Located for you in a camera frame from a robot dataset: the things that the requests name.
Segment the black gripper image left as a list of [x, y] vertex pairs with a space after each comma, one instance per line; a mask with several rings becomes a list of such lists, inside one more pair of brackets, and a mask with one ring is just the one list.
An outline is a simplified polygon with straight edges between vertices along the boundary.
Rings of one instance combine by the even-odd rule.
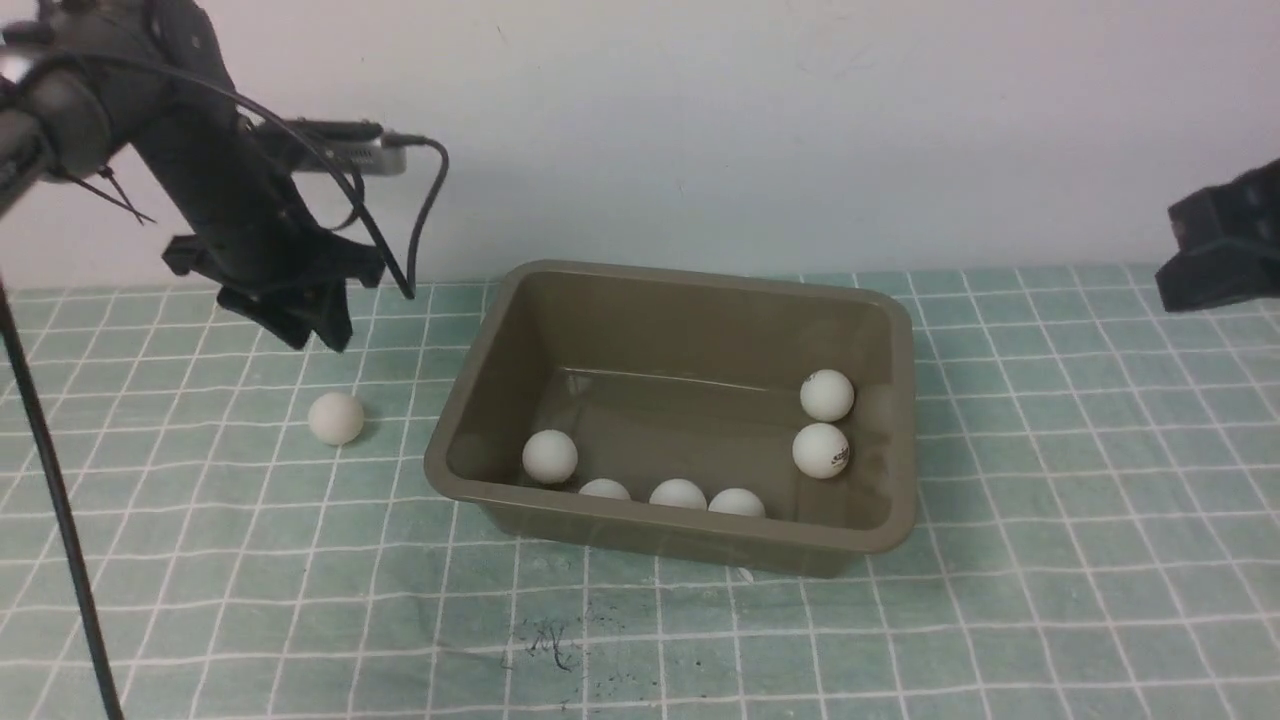
[[268, 331], [291, 331], [291, 347], [315, 336], [343, 354], [353, 334], [347, 284], [380, 283], [387, 264], [374, 246], [285, 217], [248, 228], [175, 236], [163, 260], [177, 275], [220, 286], [218, 304]]

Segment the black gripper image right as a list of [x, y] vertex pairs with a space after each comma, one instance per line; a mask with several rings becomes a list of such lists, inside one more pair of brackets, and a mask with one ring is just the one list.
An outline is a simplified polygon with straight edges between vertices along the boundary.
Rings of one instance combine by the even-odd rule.
[[1171, 205], [1178, 251], [1156, 272], [1166, 313], [1279, 297], [1279, 160]]

